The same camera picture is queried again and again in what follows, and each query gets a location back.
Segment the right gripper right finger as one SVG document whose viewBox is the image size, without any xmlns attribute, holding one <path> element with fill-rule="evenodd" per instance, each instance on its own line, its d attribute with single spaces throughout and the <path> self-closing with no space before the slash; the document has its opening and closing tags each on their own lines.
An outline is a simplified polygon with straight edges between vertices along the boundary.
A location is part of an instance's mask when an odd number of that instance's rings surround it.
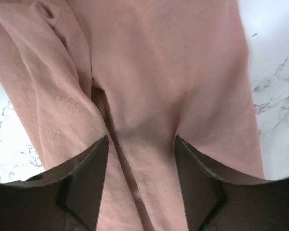
<svg viewBox="0 0 289 231">
<path fill-rule="evenodd" d="M 289 177 L 229 168 L 177 136 L 175 161 L 191 231 L 289 231 Z"/>
</svg>

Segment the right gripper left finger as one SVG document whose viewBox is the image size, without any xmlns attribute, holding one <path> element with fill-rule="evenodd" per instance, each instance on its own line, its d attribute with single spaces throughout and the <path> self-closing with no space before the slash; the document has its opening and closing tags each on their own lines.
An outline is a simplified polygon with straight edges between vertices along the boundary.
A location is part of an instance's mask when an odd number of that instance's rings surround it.
<svg viewBox="0 0 289 231">
<path fill-rule="evenodd" d="M 94 231 L 109 140 L 25 181 L 0 183 L 0 231 Z"/>
</svg>

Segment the pink t shirt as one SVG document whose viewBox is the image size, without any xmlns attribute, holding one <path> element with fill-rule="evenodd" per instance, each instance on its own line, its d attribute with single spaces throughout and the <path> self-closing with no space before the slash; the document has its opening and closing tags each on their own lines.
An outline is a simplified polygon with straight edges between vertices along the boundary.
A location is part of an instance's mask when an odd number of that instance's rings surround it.
<svg viewBox="0 0 289 231">
<path fill-rule="evenodd" d="M 173 141 L 263 178 L 235 0 L 0 0 L 0 82 L 45 169 L 110 137 L 100 231 L 185 231 Z"/>
</svg>

